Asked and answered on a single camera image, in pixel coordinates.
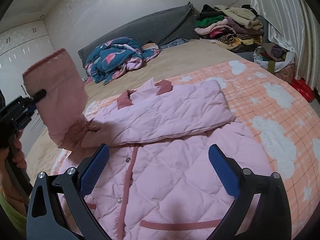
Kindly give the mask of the person's left hand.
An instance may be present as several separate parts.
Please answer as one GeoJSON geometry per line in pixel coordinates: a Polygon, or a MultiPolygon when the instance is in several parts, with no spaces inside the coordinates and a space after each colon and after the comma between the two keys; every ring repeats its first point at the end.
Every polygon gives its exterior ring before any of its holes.
{"type": "MultiPolygon", "coordinates": [[[[26,170],[27,163],[25,161],[25,155],[22,152],[22,143],[20,142],[22,134],[23,130],[19,130],[16,135],[13,135],[10,138],[10,148],[13,149],[13,162],[18,168],[26,170]]],[[[9,148],[1,149],[1,187],[4,190],[5,195],[9,198],[14,200],[22,199],[18,191],[15,189],[5,167],[5,160],[7,159],[8,154],[9,148]]]]}

